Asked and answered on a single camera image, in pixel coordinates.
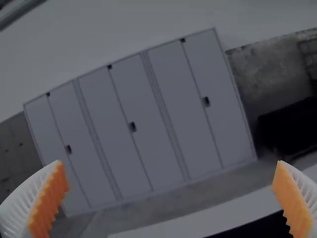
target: cabinet door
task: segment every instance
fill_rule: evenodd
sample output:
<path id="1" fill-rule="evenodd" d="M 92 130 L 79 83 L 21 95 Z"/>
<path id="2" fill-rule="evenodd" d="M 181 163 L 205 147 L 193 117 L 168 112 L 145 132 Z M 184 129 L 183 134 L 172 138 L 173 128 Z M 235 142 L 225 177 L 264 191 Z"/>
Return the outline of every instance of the cabinet door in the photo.
<path id="1" fill-rule="evenodd" d="M 148 51 L 192 178 L 220 169 L 211 130 L 179 41 Z"/>
<path id="2" fill-rule="evenodd" d="M 108 69 L 79 79 L 85 102 L 106 159 L 123 197 L 151 191 L 129 132 Z"/>
<path id="3" fill-rule="evenodd" d="M 103 165 L 96 152 L 73 83 L 51 92 L 50 105 L 74 171 L 92 207 L 115 201 Z"/>
<path id="4" fill-rule="evenodd" d="M 184 48 L 205 106 L 223 164 L 251 158 L 252 147 L 215 32 L 210 30 L 186 38 Z"/>
<path id="5" fill-rule="evenodd" d="M 63 162 L 70 188 L 63 199 L 65 212 L 67 214 L 76 214 L 88 211 L 87 199 L 65 152 L 48 98 L 42 96 L 27 103 L 25 105 L 25 114 L 44 165 L 48 165 L 55 160 Z M 27 174 L 21 174 L 17 178 L 17 182 L 20 183 L 27 178 Z"/>
<path id="6" fill-rule="evenodd" d="M 16 152 L 25 166 L 24 172 L 35 173 L 42 167 L 24 113 L 12 118 L 10 128 L 14 137 Z"/>
<path id="7" fill-rule="evenodd" d="M 25 171 L 25 166 L 14 144 L 9 122 L 10 121 L 6 121 L 0 125 L 0 149 L 9 171 L 12 174 L 19 174 Z"/>
<path id="8" fill-rule="evenodd" d="M 182 182 L 140 55 L 113 64 L 110 74 L 153 188 Z"/>

